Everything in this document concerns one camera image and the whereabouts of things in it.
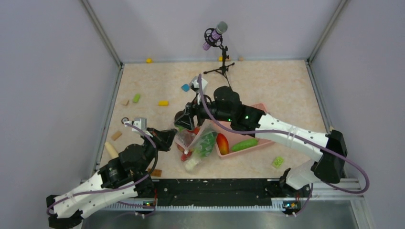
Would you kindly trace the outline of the clear zip top bag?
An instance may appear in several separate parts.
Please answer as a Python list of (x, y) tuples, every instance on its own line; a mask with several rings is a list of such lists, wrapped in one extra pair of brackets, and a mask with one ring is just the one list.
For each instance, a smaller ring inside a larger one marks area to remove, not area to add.
[(180, 162), (188, 173), (195, 173), (215, 148), (218, 132), (210, 122), (192, 131), (176, 126), (174, 143), (180, 153)]

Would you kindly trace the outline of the red lychee bunch toy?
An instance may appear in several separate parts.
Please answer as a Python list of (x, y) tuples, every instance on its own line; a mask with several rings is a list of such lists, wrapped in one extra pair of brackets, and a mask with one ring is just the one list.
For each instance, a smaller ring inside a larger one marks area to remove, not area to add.
[(197, 158), (197, 151), (192, 147), (192, 143), (195, 142), (195, 138), (200, 131), (200, 127), (195, 127), (193, 130), (180, 128), (176, 135), (176, 147), (181, 153), (181, 162), (185, 162), (192, 158)]

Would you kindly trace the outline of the green bok choy toy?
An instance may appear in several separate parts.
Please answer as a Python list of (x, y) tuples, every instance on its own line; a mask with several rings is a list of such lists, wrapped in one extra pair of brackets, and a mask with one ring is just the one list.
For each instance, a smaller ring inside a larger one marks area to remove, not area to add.
[(200, 137), (198, 137), (197, 142), (192, 146), (195, 148), (195, 151), (197, 151), (197, 158), (189, 159), (183, 163), (186, 171), (192, 172), (211, 154), (216, 143), (217, 135), (218, 133), (213, 130), (203, 131)]

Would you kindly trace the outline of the red yellow mango toy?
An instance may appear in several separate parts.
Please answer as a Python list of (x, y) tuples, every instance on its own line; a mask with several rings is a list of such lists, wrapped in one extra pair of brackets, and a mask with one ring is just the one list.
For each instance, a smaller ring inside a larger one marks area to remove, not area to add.
[(229, 143), (224, 134), (219, 133), (216, 137), (216, 144), (221, 155), (229, 154)]

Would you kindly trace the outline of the green cucumber toy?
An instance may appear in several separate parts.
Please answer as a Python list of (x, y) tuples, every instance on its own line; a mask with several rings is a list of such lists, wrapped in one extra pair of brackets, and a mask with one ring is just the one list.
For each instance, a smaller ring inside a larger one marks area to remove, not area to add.
[(241, 151), (241, 150), (245, 150), (251, 147), (255, 147), (256, 145), (258, 145), (258, 140), (257, 139), (247, 139), (244, 141), (241, 141), (235, 145), (233, 145), (231, 147), (231, 150), (233, 152), (237, 152), (237, 151)]

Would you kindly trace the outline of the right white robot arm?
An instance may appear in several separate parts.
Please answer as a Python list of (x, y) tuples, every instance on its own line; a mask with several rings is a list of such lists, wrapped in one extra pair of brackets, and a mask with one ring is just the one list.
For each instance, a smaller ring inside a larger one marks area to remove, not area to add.
[(288, 168), (280, 178), (280, 191), (287, 197), (317, 181), (340, 183), (347, 156), (341, 132), (313, 132), (282, 122), (263, 110), (242, 104), (239, 94), (228, 86), (217, 88), (213, 98), (214, 101), (203, 104), (202, 96), (196, 95), (178, 112), (175, 125), (192, 130), (194, 120), (198, 125), (208, 119), (229, 122), (232, 133), (273, 141), (306, 154), (308, 162)]

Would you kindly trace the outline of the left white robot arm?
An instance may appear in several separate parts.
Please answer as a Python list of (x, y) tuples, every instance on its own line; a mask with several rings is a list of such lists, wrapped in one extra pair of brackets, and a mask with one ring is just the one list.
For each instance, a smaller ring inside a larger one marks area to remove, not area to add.
[(176, 129), (146, 128), (143, 143), (130, 144), (118, 156), (97, 170), (87, 181), (62, 195), (46, 199), (48, 225), (72, 229), (93, 213), (127, 198), (149, 197), (154, 192), (151, 173), (159, 152), (168, 152)]

